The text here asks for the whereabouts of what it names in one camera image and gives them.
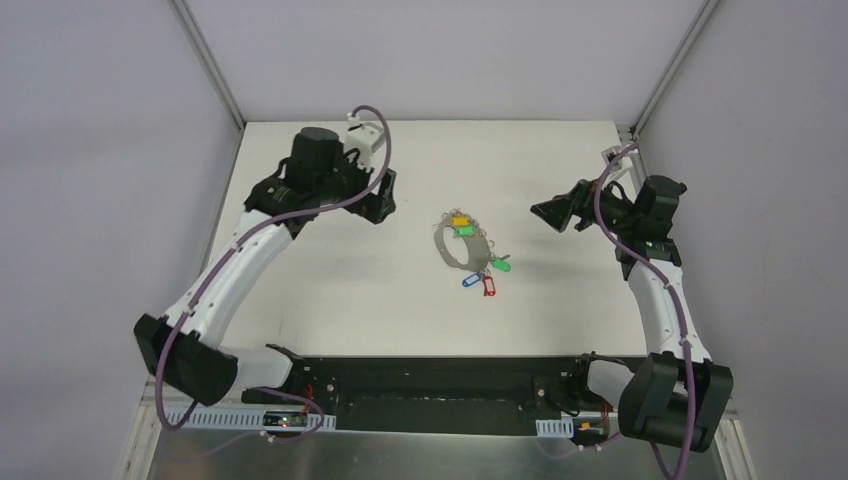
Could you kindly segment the silver key with red tag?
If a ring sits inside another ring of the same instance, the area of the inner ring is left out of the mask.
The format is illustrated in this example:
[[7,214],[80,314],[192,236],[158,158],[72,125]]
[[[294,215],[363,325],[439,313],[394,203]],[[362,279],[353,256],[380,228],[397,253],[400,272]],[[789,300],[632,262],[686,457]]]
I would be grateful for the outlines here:
[[494,282],[494,279],[493,279],[492,276],[484,275],[482,277],[482,283],[483,283],[483,295],[485,297],[493,297],[493,296],[496,295],[497,290],[496,290],[495,282]]

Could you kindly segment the green tag with key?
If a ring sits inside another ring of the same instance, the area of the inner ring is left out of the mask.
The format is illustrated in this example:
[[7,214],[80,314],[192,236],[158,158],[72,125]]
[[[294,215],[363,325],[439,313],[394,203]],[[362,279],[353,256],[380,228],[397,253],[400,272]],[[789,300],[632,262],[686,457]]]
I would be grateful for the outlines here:
[[508,259],[509,259],[509,255],[505,255],[505,256],[501,256],[501,257],[493,256],[490,259],[490,264],[492,265],[493,268],[495,268],[499,271],[508,273],[512,270],[512,265],[509,263]]

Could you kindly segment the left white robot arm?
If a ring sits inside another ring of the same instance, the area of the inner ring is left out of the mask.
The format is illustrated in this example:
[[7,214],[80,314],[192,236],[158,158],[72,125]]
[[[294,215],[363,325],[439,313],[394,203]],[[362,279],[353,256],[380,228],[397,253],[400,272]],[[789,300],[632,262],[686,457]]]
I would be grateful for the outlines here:
[[393,213],[395,172],[376,170],[384,129],[353,123],[342,135],[304,127],[287,157],[253,186],[225,247],[160,317],[142,315],[134,337],[149,373],[211,406],[233,389],[266,387],[281,404],[297,402],[305,378],[280,347],[229,348],[223,338],[264,270],[329,206],[340,204],[372,224]]

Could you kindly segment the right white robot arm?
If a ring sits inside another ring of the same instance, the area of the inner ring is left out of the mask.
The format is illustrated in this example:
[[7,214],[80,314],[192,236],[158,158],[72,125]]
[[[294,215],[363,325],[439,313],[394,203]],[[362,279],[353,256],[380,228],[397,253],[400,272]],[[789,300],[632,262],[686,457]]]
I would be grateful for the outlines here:
[[682,258],[670,230],[686,190],[653,175],[629,199],[617,181],[599,188],[580,180],[530,211],[558,232],[572,218],[577,231],[607,227],[619,243],[615,256],[636,299],[647,351],[637,368],[595,352],[581,355],[550,403],[567,413],[608,406],[625,436],[701,453],[712,444],[734,379],[711,359],[685,300]]

